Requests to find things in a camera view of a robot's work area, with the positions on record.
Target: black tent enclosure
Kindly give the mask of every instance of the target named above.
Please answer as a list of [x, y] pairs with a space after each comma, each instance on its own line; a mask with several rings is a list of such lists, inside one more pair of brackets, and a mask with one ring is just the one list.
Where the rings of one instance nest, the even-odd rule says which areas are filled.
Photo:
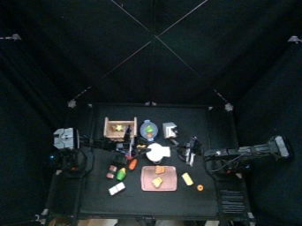
[[[74, 225], [91, 218], [301, 225], [301, 15], [298, 0], [0, 1], [0, 224], [63, 216]], [[78, 178], [56, 174], [52, 159], [54, 132], [77, 128], [101, 139], [106, 118], [137, 118], [138, 137], [150, 119], [162, 146], [174, 145], [163, 131], [174, 122], [177, 141], [197, 136], [203, 151], [282, 136], [290, 157], [249, 159], [250, 171], [229, 184], [206, 171], [205, 152], [191, 167], [171, 147], [161, 164], [177, 169], [177, 190], [142, 191], [155, 165], [142, 154], [111, 195], [117, 152], [81, 147], [90, 171]]]

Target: black table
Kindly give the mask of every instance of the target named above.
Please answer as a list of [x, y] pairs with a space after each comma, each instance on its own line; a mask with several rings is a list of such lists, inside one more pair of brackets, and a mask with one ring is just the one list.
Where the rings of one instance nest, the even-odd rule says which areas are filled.
[[[130, 121], [137, 117], [139, 126], [146, 119], [158, 125], [159, 133], [155, 142], [162, 146], [174, 146], [163, 138], [162, 123], [174, 122], [178, 126], [179, 143], [189, 142], [193, 136], [203, 144], [203, 149], [237, 147], [237, 133], [232, 112], [224, 107], [202, 106], [139, 106], [113, 104], [83, 104], [71, 109], [66, 128], [75, 127], [82, 135], [99, 139], [105, 132], [106, 117], [113, 121]], [[142, 168], [154, 165], [142, 155], [134, 172], [127, 172], [126, 189], [111, 196], [109, 188], [119, 183], [106, 178], [109, 166], [117, 153], [93, 149], [94, 168], [81, 180], [56, 177], [56, 189], [52, 195], [52, 212], [86, 218], [157, 218], [178, 220], [215, 220], [219, 212], [219, 194], [217, 182], [206, 173], [202, 156], [197, 156], [194, 167], [181, 161], [177, 150], [165, 158], [161, 165], [177, 167], [177, 190], [173, 192], [146, 192], [142, 190]], [[194, 185], [187, 186], [182, 178], [189, 173]], [[199, 192], [197, 185], [203, 185]]]

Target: plate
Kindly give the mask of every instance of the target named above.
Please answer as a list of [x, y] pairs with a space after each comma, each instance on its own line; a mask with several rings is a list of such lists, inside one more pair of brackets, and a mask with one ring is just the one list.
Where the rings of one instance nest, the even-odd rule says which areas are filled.
[[[155, 188], [153, 180], [161, 177], [163, 183]], [[150, 192], [170, 192], [177, 190], [177, 168], [166, 166], [166, 172], [157, 174], [157, 166], [145, 166], [142, 169], [142, 190]]]
[[146, 138], [149, 141], [154, 141], [157, 133], [158, 133], [157, 125], [151, 123], [150, 120], [146, 120], [141, 126], [142, 137]]

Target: blue object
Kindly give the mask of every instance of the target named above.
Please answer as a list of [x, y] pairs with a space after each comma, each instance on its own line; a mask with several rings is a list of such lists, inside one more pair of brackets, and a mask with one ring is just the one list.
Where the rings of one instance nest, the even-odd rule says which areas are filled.
[[146, 120], [141, 126], [142, 137], [146, 138], [147, 141], [154, 141], [157, 134], [158, 134], [157, 125], [151, 123], [150, 120]]

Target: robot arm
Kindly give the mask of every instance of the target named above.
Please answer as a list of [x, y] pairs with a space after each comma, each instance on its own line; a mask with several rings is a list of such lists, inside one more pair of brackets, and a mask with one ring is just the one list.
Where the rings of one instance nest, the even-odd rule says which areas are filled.
[[213, 162], [210, 172], [226, 174], [230, 172], [241, 172], [245, 168], [245, 163], [249, 160], [273, 155], [277, 159], [288, 158], [289, 148], [285, 138], [281, 136], [273, 137], [264, 145], [252, 147], [241, 147], [238, 149], [217, 149], [207, 150], [203, 153], [206, 162]]

